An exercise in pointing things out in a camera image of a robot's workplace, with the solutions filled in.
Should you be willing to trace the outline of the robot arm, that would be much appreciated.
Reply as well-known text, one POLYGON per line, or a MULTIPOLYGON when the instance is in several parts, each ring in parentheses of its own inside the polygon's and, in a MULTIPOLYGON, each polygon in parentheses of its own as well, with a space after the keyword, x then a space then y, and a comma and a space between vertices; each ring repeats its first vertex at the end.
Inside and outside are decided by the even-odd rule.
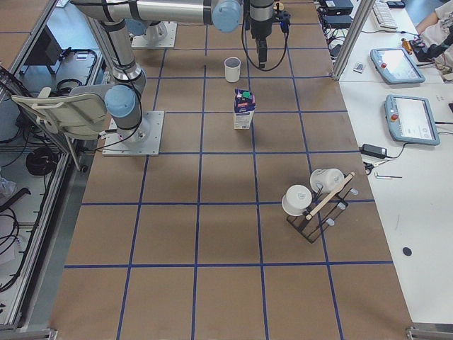
MULTIPOLYGON (((143 35, 130 32, 130 39, 136 50, 138 50, 138 43, 145 44, 144 49, 139 52, 139 61, 144 61, 145 67, 148 67, 151 62, 150 57, 144 56, 145 50, 156 50, 159 44, 164 43, 165 39, 174 42, 170 36, 171 28, 169 25, 170 23, 165 22, 148 26, 143 35)), ((188 67, 189 69, 200 68, 204 62, 207 62, 207 65, 212 61, 221 62, 219 57, 223 57, 222 53, 228 52, 228 50, 212 50, 211 55, 204 55, 203 52, 204 50, 170 50, 169 59, 164 62, 164 66, 174 67, 176 71, 181 71, 183 67, 188 67)))
POLYGON ((175 21, 214 25, 217 30, 235 30, 242 14, 238 1, 72 1, 86 17, 96 21, 99 40, 105 43, 117 83, 132 87, 144 79, 136 63, 125 21, 175 21))

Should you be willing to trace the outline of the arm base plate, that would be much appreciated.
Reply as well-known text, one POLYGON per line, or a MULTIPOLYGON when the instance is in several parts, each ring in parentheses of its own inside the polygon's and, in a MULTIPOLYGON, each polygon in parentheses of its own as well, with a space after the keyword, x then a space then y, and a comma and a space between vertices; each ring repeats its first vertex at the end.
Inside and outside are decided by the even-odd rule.
POLYGON ((134 35, 132 48, 135 50, 156 50, 174 48, 178 24, 172 21, 161 21, 147 28, 143 35, 134 35))
POLYGON ((102 148, 103 155, 107 157, 131 157, 131 156, 158 156, 161 144, 161 135, 164 125, 164 112, 143 112, 141 125, 129 139, 125 139, 131 132, 119 129, 109 133, 102 148))

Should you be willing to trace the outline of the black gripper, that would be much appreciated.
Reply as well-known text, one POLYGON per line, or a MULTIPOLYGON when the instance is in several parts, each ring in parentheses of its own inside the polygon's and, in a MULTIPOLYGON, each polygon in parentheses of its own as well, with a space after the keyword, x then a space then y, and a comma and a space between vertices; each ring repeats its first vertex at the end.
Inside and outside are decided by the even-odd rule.
POLYGON ((266 21, 250 20, 251 36, 256 40, 258 67, 264 68, 267 62, 268 46, 266 38, 272 33, 273 19, 266 21))

